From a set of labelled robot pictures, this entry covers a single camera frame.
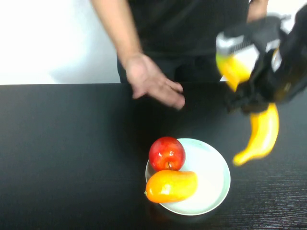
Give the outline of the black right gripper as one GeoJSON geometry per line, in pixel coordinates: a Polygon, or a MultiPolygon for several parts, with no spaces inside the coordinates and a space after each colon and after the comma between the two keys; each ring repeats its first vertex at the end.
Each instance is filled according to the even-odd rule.
{"type": "Polygon", "coordinates": [[[280,17],[267,16],[257,22],[229,27],[217,35],[217,54],[230,55],[250,46],[259,52],[249,82],[240,83],[235,92],[225,96],[229,113],[264,112],[269,103],[289,97],[285,87],[291,82],[292,34],[283,31],[281,24],[280,17]]]}

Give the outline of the person's right hand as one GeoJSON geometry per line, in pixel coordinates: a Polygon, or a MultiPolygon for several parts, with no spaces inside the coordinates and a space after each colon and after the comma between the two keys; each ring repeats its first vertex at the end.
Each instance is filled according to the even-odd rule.
{"type": "Polygon", "coordinates": [[[148,95],[169,107],[183,108],[185,98],[181,84],[168,79],[148,56],[132,54],[123,60],[123,67],[134,99],[148,95]]]}

